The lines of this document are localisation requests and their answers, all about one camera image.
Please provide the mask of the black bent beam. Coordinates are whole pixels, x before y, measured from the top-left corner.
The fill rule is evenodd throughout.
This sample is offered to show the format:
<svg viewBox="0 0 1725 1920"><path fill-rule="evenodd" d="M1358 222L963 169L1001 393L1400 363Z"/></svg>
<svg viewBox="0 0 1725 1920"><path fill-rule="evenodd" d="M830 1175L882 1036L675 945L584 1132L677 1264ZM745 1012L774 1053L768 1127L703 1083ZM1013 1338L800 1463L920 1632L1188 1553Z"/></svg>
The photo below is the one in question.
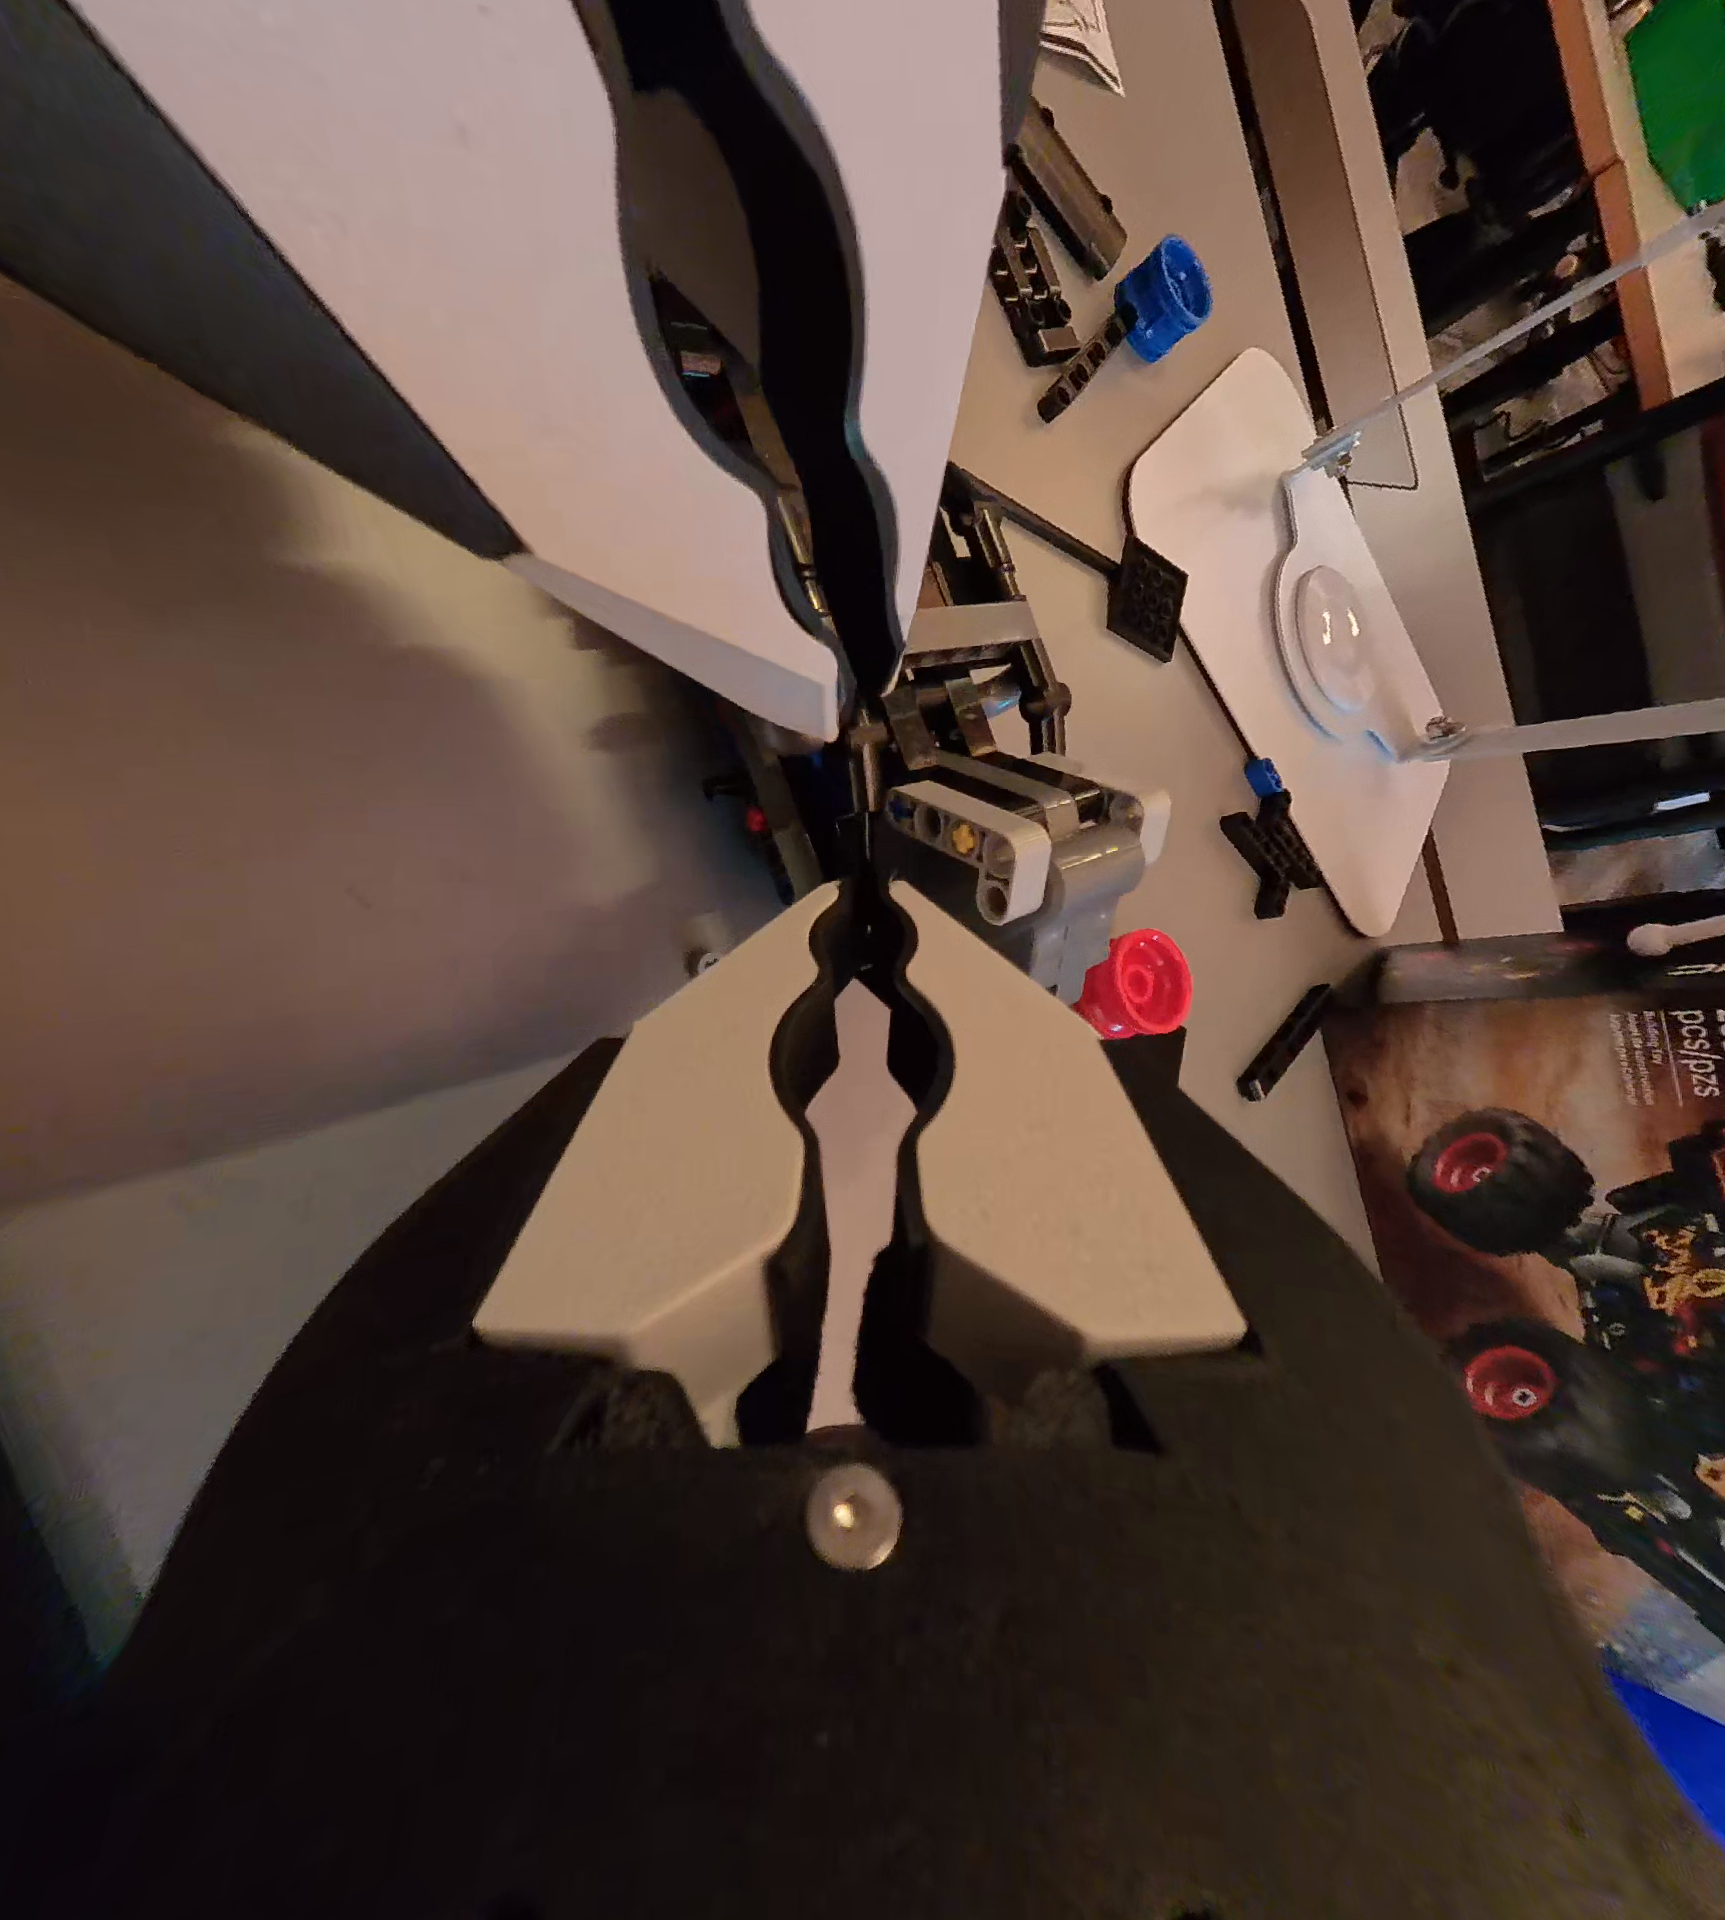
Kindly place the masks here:
<svg viewBox="0 0 1725 1920"><path fill-rule="evenodd" d="M1223 814L1218 828L1257 876L1257 919L1281 918L1293 894L1325 890L1325 876L1294 821L1286 792L1266 795L1255 812Z"/></svg>

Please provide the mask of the red wheel rim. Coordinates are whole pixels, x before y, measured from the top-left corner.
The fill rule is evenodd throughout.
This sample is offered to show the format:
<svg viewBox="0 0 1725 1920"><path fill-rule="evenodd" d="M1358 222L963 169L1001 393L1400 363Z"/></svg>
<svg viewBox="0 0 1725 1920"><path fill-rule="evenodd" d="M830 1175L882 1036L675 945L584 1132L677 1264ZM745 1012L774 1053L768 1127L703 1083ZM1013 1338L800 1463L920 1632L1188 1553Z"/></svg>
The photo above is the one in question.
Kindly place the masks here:
<svg viewBox="0 0 1725 1920"><path fill-rule="evenodd" d="M1165 1038L1190 1018L1195 982L1180 945L1141 926L1112 936L1106 956L1089 968L1072 1009L1104 1041Z"/></svg>

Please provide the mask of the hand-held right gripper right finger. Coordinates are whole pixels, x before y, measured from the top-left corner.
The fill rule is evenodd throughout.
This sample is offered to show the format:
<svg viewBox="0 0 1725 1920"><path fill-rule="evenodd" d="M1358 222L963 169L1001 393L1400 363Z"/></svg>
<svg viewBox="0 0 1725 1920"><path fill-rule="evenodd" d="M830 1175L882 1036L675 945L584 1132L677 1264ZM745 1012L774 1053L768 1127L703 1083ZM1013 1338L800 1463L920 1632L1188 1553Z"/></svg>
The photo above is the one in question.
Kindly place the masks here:
<svg viewBox="0 0 1725 1920"><path fill-rule="evenodd" d="M882 1424L987 1428L1049 1376L1237 1350L1249 1321L1084 1020L909 882L882 887L915 1113L882 1247Z"/></svg>

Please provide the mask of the white stand base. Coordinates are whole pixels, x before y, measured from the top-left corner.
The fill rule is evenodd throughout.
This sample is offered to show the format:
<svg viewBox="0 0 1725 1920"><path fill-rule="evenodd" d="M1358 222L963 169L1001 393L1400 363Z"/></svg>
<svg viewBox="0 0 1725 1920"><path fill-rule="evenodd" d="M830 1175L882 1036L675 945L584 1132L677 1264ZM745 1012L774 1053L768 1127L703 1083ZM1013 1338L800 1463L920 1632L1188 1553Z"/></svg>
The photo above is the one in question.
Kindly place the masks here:
<svg viewBox="0 0 1725 1920"><path fill-rule="evenodd" d="M1273 763L1346 921L1396 923L1449 765L1445 716L1342 482L1307 463L1293 376L1244 347L1133 463L1128 521L1186 571L1182 629L1244 747Z"/></svg>

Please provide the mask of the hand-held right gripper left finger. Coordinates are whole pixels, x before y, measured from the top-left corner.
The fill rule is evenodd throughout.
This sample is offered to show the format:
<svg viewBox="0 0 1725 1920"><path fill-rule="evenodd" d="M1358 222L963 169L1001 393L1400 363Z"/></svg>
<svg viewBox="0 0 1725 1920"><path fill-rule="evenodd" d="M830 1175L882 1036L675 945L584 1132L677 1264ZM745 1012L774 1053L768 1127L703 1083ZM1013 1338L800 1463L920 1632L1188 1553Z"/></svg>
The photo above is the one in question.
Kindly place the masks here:
<svg viewBox="0 0 1725 1920"><path fill-rule="evenodd" d="M778 1088L787 1015L826 1018L824 882L630 1028L475 1312L505 1350L675 1380L706 1436L821 1329L826 1253L783 1250L819 1174L806 1094Z"/></svg>

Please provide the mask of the toy brick vehicle chassis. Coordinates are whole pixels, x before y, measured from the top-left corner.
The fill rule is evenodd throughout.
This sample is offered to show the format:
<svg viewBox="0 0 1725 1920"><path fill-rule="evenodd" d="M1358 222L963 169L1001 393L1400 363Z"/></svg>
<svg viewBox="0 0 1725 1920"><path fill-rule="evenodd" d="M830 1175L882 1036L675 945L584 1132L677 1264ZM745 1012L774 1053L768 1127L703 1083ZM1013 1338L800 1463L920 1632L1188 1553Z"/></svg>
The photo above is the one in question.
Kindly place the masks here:
<svg viewBox="0 0 1725 1920"><path fill-rule="evenodd" d="M1072 1007L1120 900L1162 853L1162 788L1084 772L1070 688L987 508L942 504L889 688L815 739L714 700L729 759L703 792L733 806L778 902L823 883L906 882Z"/></svg>

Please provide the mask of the black square plate brick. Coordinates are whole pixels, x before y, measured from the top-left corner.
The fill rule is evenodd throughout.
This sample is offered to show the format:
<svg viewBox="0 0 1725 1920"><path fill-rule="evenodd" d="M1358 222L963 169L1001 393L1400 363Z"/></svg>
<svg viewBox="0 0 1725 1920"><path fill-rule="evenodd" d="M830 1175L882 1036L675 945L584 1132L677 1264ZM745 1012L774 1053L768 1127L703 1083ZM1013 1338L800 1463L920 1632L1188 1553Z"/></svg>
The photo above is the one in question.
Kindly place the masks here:
<svg viewBox="0 0 1725 1920"><path fill-rule="evenodd" d="M1170 662L1185 637L1186 569L1134 533L1124 533L1106 589L1106 629L1157 662Z"/></svg>

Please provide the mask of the black cylinder brick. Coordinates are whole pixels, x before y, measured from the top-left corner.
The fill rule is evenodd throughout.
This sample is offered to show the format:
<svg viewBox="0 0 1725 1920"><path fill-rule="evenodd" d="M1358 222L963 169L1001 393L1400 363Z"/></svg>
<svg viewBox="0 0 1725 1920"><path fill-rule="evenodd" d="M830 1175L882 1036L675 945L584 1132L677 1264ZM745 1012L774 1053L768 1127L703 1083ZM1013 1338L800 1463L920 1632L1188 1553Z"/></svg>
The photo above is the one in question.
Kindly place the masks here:
<svg viewBox="0 0 1725 1920"><path fill-rule="evenodd" d="M1030 98L1005 160L1070 257L1095 282L1106 282L1126 246L1112 197L1072 152L1055 113Z"/></svg>

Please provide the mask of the black holed beam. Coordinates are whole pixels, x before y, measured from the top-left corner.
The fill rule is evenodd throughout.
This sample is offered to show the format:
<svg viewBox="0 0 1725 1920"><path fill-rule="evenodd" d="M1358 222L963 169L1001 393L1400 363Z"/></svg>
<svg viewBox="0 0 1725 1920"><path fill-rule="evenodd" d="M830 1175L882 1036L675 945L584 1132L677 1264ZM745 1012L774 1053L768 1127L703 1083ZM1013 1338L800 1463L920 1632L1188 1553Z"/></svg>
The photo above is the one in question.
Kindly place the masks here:
<svg viewBox="0 0 1725 1920"><path fill-rule="evenodd" d="M1043 423L1060 419L1092 383L1104 362L1124 343L1136 326L1131 302L1116 302L1100 329L1090 335L1072 358L1058 365L1056 377L1036 400Z"/></svg>

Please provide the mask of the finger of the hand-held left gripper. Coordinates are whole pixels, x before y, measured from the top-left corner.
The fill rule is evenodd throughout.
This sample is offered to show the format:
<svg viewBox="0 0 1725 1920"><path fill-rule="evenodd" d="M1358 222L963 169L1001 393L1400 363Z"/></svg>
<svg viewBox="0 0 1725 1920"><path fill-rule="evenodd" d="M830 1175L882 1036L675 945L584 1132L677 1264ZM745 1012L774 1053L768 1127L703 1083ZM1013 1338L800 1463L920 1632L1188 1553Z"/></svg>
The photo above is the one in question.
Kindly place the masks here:
<svg viewBox="0 0 1725 1920"><path fill-rule="evenodd" d="M513 568L826 742L774 492L684 400L604 3L89 1L88 27L513 527Z"/></svg>
<svg viewBox="0 0 1725 1920"><path fill-rule="evenodd" d="M750 501L747 608L640 645L717 695L879 695L915 621L1038 3L604 3L657 376Z"/></svg>

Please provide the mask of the green object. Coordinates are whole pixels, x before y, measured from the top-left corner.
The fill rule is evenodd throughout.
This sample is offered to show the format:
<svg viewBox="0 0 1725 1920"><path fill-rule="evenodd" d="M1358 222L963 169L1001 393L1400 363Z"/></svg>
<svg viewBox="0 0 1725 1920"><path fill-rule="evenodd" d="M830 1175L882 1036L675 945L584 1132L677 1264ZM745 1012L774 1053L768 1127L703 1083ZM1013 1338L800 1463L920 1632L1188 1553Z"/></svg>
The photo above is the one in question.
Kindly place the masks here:
<svg viewBox="0 0 1725 1920"><path fill-rule="evenodd" d="M1624 36L1649 160L1676 206L1725 200L1725 1L1655 1Z"/></svg>

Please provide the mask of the grey desk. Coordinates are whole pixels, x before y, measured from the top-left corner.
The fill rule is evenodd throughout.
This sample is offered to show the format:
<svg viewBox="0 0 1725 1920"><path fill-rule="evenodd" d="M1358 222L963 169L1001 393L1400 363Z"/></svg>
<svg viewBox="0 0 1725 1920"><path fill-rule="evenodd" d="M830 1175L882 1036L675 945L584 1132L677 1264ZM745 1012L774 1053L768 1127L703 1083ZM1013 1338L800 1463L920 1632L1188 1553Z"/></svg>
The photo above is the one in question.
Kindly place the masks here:
<svg viewBox="0 0 1725 1920"><path fill-rule="evenodd" d="M1209 335L1043 435L978 319L967 467L1097 545L1142 443L1240 347L1293 360L1242 98L1331 118L1388 360L1346 3L1286 46L1233 3L1111 3L1128 93L1041 65L1124 217L1210 265ZM1376 1268L1328 1068L1233 1073L1363 941L1262 927L1215 815L1239 754L1185 658L1104 633L1100 586L1016 539L1070 744L1172 792L1126 907L1188 952L1185 1091ZM352 488L0 276L0 1436L92 1664L128 1638L230 1426L356 1255L586 1041L777 911L706 804L706 706L505 568Z"/></svg>

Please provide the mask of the long black axle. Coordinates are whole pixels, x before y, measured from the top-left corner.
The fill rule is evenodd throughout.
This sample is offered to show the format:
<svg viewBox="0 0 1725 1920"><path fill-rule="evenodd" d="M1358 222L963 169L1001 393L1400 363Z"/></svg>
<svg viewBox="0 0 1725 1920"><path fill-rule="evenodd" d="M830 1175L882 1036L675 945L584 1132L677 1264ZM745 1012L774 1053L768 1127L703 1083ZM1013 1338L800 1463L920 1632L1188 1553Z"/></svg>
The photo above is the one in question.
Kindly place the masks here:
<svg viewBox="0 0 1725 1920"><path fill-rule="evenodd" d="M992 488L988 482L952 459L945 470L942 504L951 509L988 509L988 514L1001 519L1005 525L1018 525L1030 537L1041 539L1045 545L1062 554L1064 558L1087 565L1104 579L1114 577L1118 571L1116 558L1111 558L1106 551L1095 547L1087 539L1069 533L1064 527L1041 516L1034 508L1028 508L999 488Z"/></svg>

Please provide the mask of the black straight beam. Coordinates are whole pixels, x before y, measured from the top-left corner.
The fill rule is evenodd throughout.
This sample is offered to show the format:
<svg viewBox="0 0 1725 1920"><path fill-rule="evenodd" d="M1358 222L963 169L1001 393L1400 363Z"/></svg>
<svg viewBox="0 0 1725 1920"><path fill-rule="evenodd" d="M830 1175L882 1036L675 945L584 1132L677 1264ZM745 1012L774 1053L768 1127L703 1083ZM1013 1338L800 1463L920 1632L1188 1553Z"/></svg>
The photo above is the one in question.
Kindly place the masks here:
<svg viewBox="0 0 1725 1920"><path fill-rule="evenodd" d="M1293 815L1291 794L1259 800L1255 812L1259 876L1283 892L1314 892L1322 873Z"/></svg>

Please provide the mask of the dark rectangular desk panel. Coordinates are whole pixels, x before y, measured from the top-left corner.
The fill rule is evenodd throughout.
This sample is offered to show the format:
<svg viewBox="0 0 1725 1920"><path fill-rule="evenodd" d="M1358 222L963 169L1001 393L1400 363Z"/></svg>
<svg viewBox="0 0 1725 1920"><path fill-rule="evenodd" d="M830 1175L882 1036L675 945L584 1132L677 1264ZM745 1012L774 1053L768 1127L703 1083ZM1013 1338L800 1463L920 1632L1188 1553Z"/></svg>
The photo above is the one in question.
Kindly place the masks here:
<svg viewBox="0 0 1725 1920"><path fill-rule="evenodd" d="M1427 367L1421 312L1345 1L1235 1L1307 319L1317 417L1346 427Z"/></svg>

